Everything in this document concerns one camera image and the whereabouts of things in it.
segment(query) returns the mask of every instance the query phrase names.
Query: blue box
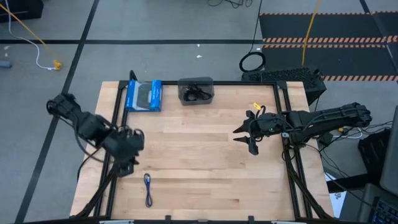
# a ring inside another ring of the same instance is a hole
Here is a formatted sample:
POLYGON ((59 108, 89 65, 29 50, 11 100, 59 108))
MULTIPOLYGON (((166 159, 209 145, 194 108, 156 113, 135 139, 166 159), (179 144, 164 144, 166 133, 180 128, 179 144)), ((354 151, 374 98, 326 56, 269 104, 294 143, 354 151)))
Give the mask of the blue box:
POLYGON ((130 80, 127 86, 126 109, 134 111, 160 111, 162 107, 162 80, 140 82, 130 80))

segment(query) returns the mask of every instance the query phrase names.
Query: yellow plug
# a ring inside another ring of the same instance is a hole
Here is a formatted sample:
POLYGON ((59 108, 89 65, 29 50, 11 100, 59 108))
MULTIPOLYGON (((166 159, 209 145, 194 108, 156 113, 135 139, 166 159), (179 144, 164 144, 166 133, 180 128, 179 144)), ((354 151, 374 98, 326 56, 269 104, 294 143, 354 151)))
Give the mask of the yellow plug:
POLYGON ((56 69, 57 71, 61 70, 61 68, 62 68, 61 62, 59 62, 58 60, 54 60, 54 61, 53 61, 53 64, 54 64, 54 67, 55 67, 55 69, 56 69))

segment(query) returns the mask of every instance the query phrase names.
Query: yellow tag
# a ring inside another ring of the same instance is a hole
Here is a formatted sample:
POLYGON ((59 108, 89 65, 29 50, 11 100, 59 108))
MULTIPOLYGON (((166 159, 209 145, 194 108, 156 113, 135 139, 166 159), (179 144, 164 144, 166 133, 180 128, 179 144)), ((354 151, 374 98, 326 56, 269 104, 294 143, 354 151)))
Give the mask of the yellow tag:
POLYGON ((253 106, 254 106, 257 110, 261 110, 261 106, 258 105, 257 103, 253 103, 253 106))

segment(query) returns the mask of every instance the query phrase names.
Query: black metal frame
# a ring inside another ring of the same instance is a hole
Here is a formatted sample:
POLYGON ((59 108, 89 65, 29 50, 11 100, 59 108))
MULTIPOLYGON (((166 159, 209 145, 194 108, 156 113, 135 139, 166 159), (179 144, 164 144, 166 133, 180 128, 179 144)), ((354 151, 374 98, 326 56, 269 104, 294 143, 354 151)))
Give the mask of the black metal frame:
MULTIPOLYGON (((125 89, 125 87, 128 84, 128 80, 123 80, 119 81, 118 85, 118 93, 116 95, 116 102, 114 106, 114 111, 113 111, 113 117, 112 117, 112 124, 117 123, 118 120, 118 114, 119 114, 119 109, 121 105, 121 100, 122 100, 122 92, 125 89)), ((163 85, 177 85, 177 81, 163 81, 163 85)), ((283 95, 284 95, 284 101, 285 101, 285 107, 287 111, 291 110, 291 105, 290 105, 290 100, 289 100, 289 94, 287 91, 287 84, 286 82, 263 82, 263 83, 252 83, 252 82, 240 82, 240 81, 214 81, 214 85, 264 85, 264 86, 272 86, 274 90, 274 97, 275 97, 275 103, 276 103, 276 108, 277 112, 279 115, 282 115, 282 105, 280 102, 280 96, 279 96, 279 89, 282 89, 283 95)), ((127 110, 123 110, 123 116, 121 120, 121 126, 125 126, 127 123, 127 110)), ((283 145, 283 150, 285 151, 285 164, 286 164, 286 169, 288 169, 288 165, 290 162, 290 154, 289 154, 289 144, 288 141, 285 141, 285 137, 282 136, 282 145, 283 145)), ((306 185, 305 182, 305 175, 304 175, 304 169, 303 169, 303 164, 301 160, 301 155, 300 155, 300 150, 296 149, 295 150, 295 160, 297 163, 297 171, 299 174, 299 177, 301 181, 303 182, 304 186, 306 185)), ((103 184, 105 181, 105 177, 108 173, 109 170, 109 161, 110 161, 110 155, 106 153, 105 155, 105 160, 103 164, 103 169, 101 173, 101 179, 99 184, 103 184)), ((302 217, 300 216, 300 209, 299 209, 299 201, 297 199, 297 192, 296 192, 296 187, 295 187, 295 182, 291 178, 291 176, 288 175, 288 180, 289 180, 289 187, 290 187, 290 194, 292 198, 292 206, 293 206, 293 211, 294 211, 294 218, 295 220, 299 220, 302 217)), ((108 202, 106 205, 106 213, 105 217, 111 218, 112 215, 112 209, 113 209, 113 202, 114 202, 114 195, 116 191, 116 182, 117 182, 117 177, 115 177, 110 186, 109 190, 109 197, 108 197, 108 202)), ((305 205, 305 213, 307 218, 312 218, 312 209, 307 201, 307 199, 303 196, 303 201, 305 205)), ((100 216, 100 211, 101 211, 101 206, 102 206, 102 197, 98 201, 98 203, 95 206, 95 211, 94 211, 94 217, 99 217, 100 216)), ((249 216, 249 223, 269 223, 269 222, 255 222, 253 216, 249 216)), ((194 220, 187 220, 187 221, 181 221, 183 222, 194 222, 194 220)), ((171 223, 171 216, 166 215, 165 220, 135 220, 134 223, 171 223)), ((235 221, 233 223, 247 223, 247 221, 235 221)))

